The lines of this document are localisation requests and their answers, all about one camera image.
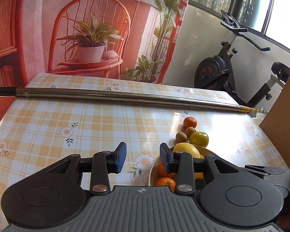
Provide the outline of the large yellow grapefruit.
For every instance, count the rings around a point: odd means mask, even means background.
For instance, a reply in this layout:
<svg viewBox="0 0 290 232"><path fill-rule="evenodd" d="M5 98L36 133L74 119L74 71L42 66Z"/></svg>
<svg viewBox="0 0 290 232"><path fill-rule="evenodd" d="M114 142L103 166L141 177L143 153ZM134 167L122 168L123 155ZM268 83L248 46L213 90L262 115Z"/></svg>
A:
<svg viewBox="0 0 290 232"><path fill-rule="evenodd" d="M199 150L194 145L187 142L177 143L172 151L173 153L181 151L190 154L193 158L201 158Z"/></svg>

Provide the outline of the tangerine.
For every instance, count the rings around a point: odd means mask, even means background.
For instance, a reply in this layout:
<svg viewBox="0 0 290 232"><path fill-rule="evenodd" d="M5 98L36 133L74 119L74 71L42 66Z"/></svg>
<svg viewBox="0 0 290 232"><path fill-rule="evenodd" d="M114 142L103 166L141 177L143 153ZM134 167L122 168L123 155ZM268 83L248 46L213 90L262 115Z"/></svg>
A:
<svg viewBox="0 0 290 232"><path fill-rule="evenodd" d="M185 128L189 127L195 128L197 126L197 120L193 117L186 117L183 121L183 126Z"/></svg>
<svg viewBox="0 0 290 232"><path fill-rule="evenodd" d="M172 192L175 190L175 181L170 177L161 177L155 181L155 186L168 186Z"/></svg>
<svg viewBox="0 0 290 232"><path fill-rule="evenodd" d="M158 163L157 172L158 172L159 177L170 177L170 178L172 178L172 177L175 176L175 173L166 173L165 172L161 161Z"/></svg>

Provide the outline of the green apple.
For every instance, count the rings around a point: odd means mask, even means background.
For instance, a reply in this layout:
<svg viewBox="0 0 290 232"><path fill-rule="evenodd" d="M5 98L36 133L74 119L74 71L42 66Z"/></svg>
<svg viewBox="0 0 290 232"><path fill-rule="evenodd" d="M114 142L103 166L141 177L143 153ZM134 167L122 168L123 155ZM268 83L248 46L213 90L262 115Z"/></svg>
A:
<svg viewBox="0 0 290 232"><path fill-rule="evenodd" d="M189 142L193 145L206 148L209 143L209 137L205 132L195 131L190 135Z"/></svg>

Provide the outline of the brown longan fruit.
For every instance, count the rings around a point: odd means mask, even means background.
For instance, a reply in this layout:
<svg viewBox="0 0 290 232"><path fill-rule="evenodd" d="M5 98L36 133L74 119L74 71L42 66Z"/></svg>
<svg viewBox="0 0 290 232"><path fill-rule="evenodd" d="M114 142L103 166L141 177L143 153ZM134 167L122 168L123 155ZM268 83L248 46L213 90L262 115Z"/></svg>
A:
<svg viewBox="0 0 290 232"><path fill-rule="evenodd" d="M185 134L188 138L190 138L191 134L193 134L195 132L195 128L194 127L188 127L186 130L185 130Z"/></svg>

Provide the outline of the lemon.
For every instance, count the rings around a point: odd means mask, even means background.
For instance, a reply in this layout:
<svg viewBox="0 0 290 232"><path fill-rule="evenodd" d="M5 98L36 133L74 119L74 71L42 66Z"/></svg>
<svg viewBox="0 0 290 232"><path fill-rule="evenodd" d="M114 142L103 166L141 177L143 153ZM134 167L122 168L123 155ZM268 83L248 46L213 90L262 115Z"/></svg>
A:
<svg viewBox="0 0 290 232"><path fill-rule="evenodd" d="M194 179L203 179L203 173L200 172L200 173L194 173Z"/></svg>

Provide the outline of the beige fruit bowl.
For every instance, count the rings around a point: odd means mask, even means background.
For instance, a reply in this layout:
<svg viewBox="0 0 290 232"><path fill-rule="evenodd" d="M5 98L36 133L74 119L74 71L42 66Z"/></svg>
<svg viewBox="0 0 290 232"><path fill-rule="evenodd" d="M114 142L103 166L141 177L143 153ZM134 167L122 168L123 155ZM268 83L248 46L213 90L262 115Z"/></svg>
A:
<svg viewBox="0 0 290 232"><path fill-rule="evenodd" d="M207 154L215 154L214 152L204 148L204 147L200 147L195 145L195 147L199 150L200 155L202 158L204 158ZM154 163L152 165L152 168L150 170L149 173L149 178L148 178L148 186L154 186L155 181L157 181L159 178L158 172L157 172L157 167L158 167L158 163L160 162L160 156L157 156L156 159L154 160ZM175 181L177 178L177 175L175 174L174 177L172 177L172 179Z"/></svg>

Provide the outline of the wooden board panel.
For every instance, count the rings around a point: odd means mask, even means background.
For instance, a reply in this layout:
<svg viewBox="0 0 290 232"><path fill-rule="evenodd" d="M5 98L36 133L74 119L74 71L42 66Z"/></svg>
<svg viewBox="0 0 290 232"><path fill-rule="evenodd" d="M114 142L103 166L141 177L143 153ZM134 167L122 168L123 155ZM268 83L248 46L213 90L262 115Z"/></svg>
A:
<svg viewBox="0 0 290 232"><path fill-rule="evenodd" d="M290 76L260 128L290 168Z"/></svg>

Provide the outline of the plaid floral tablecloth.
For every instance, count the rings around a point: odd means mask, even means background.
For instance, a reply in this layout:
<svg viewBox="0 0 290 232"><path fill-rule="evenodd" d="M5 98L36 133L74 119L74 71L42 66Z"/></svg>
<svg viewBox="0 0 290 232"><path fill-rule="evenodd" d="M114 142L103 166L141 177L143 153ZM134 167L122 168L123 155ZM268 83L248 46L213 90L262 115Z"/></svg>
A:
<svg viewBox="0 0 290 232"><path fill-rule="evenodd" d="M110 176L111 185L145 186L160 144L173 146L187 117L196 119L196 130L208 134L208 150L221 158L237 166L288 170L272 142L247 114L15 99L0 122L0 202L9 186L69 154L90 157L115 149L122 141L127 144L127 157L122 172ZM0 207L0 231L6 227Z"/></svg>

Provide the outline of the telescopic metal pole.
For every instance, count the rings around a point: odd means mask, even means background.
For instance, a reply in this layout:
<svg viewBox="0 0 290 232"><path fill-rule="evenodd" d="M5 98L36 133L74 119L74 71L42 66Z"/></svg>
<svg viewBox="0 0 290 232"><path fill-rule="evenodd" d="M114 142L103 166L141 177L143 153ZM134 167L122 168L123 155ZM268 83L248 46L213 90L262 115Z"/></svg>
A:
<svg viewBox="0 0 290 232"><path fill-rule="evenodd" d="M202 108L239 113L264 113L264 109L234 105L195 98L181 98L167 95L142 94L130 92L114 92L85 89L60 89L39 87L0 87L0 97L39 97L63 98L68 100L94 100L120 103L154 104L162 106L178 106Z"/></svg>

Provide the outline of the black exercise bike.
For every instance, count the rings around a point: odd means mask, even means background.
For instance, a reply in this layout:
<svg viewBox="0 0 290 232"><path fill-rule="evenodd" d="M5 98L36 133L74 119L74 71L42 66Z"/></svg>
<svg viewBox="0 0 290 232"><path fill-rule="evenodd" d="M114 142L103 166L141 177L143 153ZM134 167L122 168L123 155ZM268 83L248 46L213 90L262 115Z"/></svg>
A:
<svg viewBox="0 0 290 232"><path fill-rule="evenodd" d="M236 58L236 65L233 66L231 59L235 57L238 50L232 47L236 38L243 38L256 47L260 52L269 52L270 47L261 47L246 35L248 28L242 27L234 16L221 10L221 25L231 32L231 39L222 41L222 48L217 55L203 59L196 68L194 75L194 87L197 89L207 89L227 92L238 104L255 108L263 99L269 101L272 98L271 89L275 84L282 88L290 76L290 68L280 61L276 61L271 66L270 79L245 102L238 94L237 86L239 82L236 78L242 78L246 69L245 64L252 64L255 58L248 57L240 60Z"/></svg>

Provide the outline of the printed room backdrop cloth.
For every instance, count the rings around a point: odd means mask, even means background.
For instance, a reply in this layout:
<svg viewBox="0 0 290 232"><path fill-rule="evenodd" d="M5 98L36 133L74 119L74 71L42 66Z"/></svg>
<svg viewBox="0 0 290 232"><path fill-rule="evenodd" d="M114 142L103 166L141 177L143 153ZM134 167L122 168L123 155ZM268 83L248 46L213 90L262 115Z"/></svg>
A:
<svg viewBox="0 0 290 232"><path fill-rule="evenodd" d="M39 72L161 83L188 0L0 0L0 87Z"/></svg>

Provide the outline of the window with frame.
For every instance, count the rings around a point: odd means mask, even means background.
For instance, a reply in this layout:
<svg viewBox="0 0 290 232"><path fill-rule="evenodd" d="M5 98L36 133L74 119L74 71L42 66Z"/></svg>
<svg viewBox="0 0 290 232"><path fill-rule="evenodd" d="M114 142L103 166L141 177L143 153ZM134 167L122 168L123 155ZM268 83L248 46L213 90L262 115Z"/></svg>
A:
<svg viewBox="0 0 290 232"><path fill-rule="evenodd" d="M241 26L290 53L290 0L190 0L217 17L225 11Z"/></svg>

